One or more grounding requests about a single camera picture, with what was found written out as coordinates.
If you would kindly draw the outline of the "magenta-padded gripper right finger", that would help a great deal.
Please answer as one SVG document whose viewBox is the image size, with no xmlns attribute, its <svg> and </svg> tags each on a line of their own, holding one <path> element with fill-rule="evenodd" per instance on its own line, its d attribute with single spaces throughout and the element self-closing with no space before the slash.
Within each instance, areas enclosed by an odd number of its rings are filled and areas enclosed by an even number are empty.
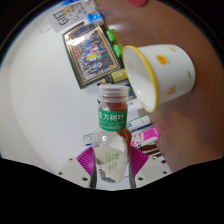
<svg viewBox="0 0 224 224">
<path fill-rule="evenodd" d="M 129 157 L 129 182 L 131 188 L 140 188 L 171 174 L 171 170 L 156 156 L 147 156 L 132 147 Z"/>
</svg>

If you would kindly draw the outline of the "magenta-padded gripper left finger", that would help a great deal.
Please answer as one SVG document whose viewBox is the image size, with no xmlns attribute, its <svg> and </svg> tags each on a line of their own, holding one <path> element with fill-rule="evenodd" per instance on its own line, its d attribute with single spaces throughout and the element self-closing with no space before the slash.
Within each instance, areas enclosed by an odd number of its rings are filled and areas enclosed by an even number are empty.
<svg viewBox="0 0 224 224">
<path fill-rule="evenodd" d="M 70 157 L 56 175 L 84 188 L 96 187 L 94 152 L 91 147 L 77 157 Z"/>
</svg>

